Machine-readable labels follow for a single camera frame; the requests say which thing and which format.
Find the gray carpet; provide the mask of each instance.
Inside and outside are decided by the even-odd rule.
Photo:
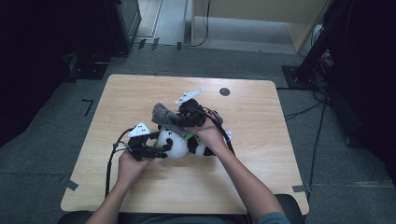
[[[103,80],[63,83],[30,127],[0,148],[0,223],[57,223],[72,172],[108,76],[135,74],[266,79],[287,87],[281,65],[300,65],[304,56],[264,52],[159,46],[134,47],[111,64]],[[314,105],[312,91],[279,90],[285,115]],[[93,107],[84,116],[89,102]],[[303,182],[311,163],[322,106],[287,121]],[[326,105],[318,141],[306,223],[395,223],[396,189],[382,161],[365,148],[345,146],[343,129]]]

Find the table top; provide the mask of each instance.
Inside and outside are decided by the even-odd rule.
[[[222,88],[230,94],[221,95]],[[203,92],[194,99],[218,111],[223,128],[232,130],[236,157],[273,193],[292,195],[303,214],[308,213],[305,193],[292,189],[302,180],[273,82],[135,75],[109,77],[71,176],[78,188],[66,189],[62,209],[96,210],[105,198],[112,144],[122,132],[140,121],[157,132],[151,121],[154,105],[163,103],[177,112],[175,101],[199,89]],[[117,179],[120,154],[113,158],[110,188]],[[128,192],[121,212],[245,214],[246,208],[217,157],[189,153],[152,162]]]

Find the forearm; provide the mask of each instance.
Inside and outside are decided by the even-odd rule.
[[[127,186],[116,184],[87,223],[116,223],[122,202],[128,192],[128,189],[129,188]]]
[[[218,158],[233,181],[242,202],[255,221],[271,212],[283,213],[282,207],[272,191],[251,173],[233,153],[226,148],[218,151]]]

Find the black dot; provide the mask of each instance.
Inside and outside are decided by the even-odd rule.
[[[227,88],[221,88],[220,94],[223,96],[228,96],[228,95],[230,95],[230,90],[228,90]]]

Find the person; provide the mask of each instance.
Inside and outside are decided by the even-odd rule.
[[[211,119],[206,119],[202,127],[190,127],[186,128],[186,131],[196,134],[219,158],[243,204],[256,223],[289,223],[276,196],[228,149],[222,134]],[[152,161],[153,159],[136,161],[129,152],[123,152],[119,158],[119,173],[114,188],[87,223],[116,223],[121,204],[129,188]],[[219,222],[216,217],[175,217],[173,219],[155,217],[138,223],[159,223],[159,220],[167,220],[164,223],[230,223]]]

